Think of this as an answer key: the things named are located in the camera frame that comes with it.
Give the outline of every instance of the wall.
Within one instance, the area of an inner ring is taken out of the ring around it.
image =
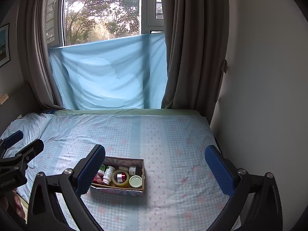
[[[273,172],[284,230],[308,204],[307,50],[293,0],[230,0],[228,72],[211,128],[236,167]]]
[[[16,23],[19,0],[16,0],[5,16],[2,25],[10,23],[9,49],[11,60],[0,68],[0,94],[12,93],[23,84],[23,74],[17,52]]]

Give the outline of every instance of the picture frame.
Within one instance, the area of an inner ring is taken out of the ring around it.
[[[11,60],[9,49],[9,29],[9,23],[0,27],[0,67]]]

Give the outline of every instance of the screw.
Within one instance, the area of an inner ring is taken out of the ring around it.
[[[244,174],[246,174],[246,170],[243,169],[243,168],[240,168],[240,169],[238,170],[238,173],[239,173],[240,175],[244,175]]]
[[[37,178],[40,178],[40,177],[43,176],[43,174],[44,174],[43,172],[38,172],[38,173],[36,174],[36,177],[37,177]]]
[[[272,173],[270,173],[270,172],[266,173],[266,176],[267,176],[268,178],[270,178],[270,179],[272,179],[272,178],[274,177],[274,175],[273,175]]]
[[[64,174],[69,175],[73,172],[73,170],[71,168],[67,168],[64,170]]]

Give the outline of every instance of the curtain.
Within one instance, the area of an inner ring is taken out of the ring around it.
[[[164,33],[50,48],[64,107],[160,108],[167,83]]]
[[[63,109],[48,58],[45,9],[47,0],[20,0],[17,20],[18,55],[24,79],[43,108]]]
[[[228,0],[162,0],[167,86],[162,108],[194,109],[212,120],[226,72]]]

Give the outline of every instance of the hand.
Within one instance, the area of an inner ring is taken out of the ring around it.
[[[23,206],[21,205],[21,201],[20,201],[20,198],[19,196],[17,195],[17,193],[15,192],[17,190],[17,188],[15,188],[13,190],[13,197],[14,197],[14,201],[15,201],[15,204],[16,204],[16,213],[21,217],[21,218],[25,218],[26,217],[26,214],[23,210]],[[1,207],[4,209],[4,211],[7,210],[7,208],[9,207],[9,204],[7,202],[7,199],[5,197],[3,198],[0,198],[0,205]]]

